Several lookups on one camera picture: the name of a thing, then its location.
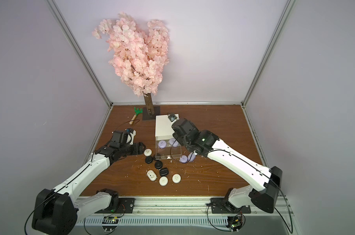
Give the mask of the clear drawer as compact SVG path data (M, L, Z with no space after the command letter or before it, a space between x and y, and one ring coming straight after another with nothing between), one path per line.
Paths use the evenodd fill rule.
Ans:
M158 147L158 142L155 142L155 155L154 158L156 160L179 160L179 158L182 156L182 148L181 145L179 144L178 147L171 147L169 144L169 140L165 140L167 143L167 146L164 149L160 149Z

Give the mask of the white three-drawer cabinet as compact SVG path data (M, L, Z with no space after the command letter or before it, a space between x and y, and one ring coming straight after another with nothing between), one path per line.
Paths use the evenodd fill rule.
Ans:
M169 140L173 137L172 121L168 115L158 115L155 119L155 138L157 141Z

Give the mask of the purple earphone case top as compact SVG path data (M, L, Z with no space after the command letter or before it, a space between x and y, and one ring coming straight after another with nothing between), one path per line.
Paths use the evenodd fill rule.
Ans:
M166 143L165 140L161 140L161 141L158 142L158 147L160 149L164 149L166 146L167 146L167 143Z

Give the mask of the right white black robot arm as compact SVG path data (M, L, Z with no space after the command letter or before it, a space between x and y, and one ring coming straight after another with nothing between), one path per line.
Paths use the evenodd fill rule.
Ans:
M228 191L226 203L235 208L255 205L267 213L273 213L281 188L282 170L268 168L245 157L226 144L214 133L200 131L189 120L168 116L172 123L173 137L188 151L216 161L236 173L249 186Z

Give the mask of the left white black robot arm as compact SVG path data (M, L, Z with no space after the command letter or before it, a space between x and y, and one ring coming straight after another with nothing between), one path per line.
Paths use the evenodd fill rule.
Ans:
M83 200L79 200L79 196L115 162L144 153L145 145L134 142L135 136L136 131L132 128L123 132L114 131L112 138L94 151L88 162L71 177L52 190L42 190L29 216L31 227L47 235L67 235L77 222L98 211L117 211L120 202L118 192L114 190L99 190Z

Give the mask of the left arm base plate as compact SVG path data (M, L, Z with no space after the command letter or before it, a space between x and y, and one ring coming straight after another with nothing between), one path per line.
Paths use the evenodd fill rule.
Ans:
M132 214L135 206L135 198L121 197L116 208L109 209L110 214Z

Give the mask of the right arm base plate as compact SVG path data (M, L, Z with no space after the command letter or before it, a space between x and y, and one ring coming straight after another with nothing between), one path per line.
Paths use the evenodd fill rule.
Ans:
M210 198L210 203L208 204L208 206L210 206L212 213L232 213L232 214L251 213L250 206L242 206L240 208L237 208L233 206L231 203L229 203L225 198L218 198L218 197Z

